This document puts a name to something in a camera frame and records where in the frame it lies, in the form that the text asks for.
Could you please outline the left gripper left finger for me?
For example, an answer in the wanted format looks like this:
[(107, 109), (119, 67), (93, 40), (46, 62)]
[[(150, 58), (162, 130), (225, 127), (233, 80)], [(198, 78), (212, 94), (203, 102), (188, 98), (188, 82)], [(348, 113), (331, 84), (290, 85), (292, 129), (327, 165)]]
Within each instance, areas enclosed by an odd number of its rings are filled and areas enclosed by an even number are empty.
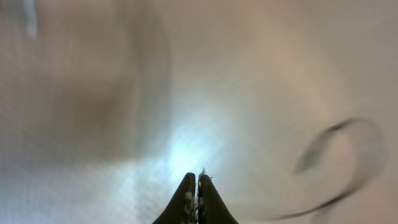
[(166, 208), (153, 224), (196, 223), (195, 187), (195, 174), (186, 173)]

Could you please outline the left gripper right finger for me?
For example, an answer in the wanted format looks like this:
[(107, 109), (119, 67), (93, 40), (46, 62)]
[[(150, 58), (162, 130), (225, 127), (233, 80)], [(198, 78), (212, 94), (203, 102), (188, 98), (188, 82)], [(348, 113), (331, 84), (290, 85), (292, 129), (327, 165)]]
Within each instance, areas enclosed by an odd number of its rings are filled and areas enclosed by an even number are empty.
[(198, 224), (238, 224), (206, 174), (198, 180)]

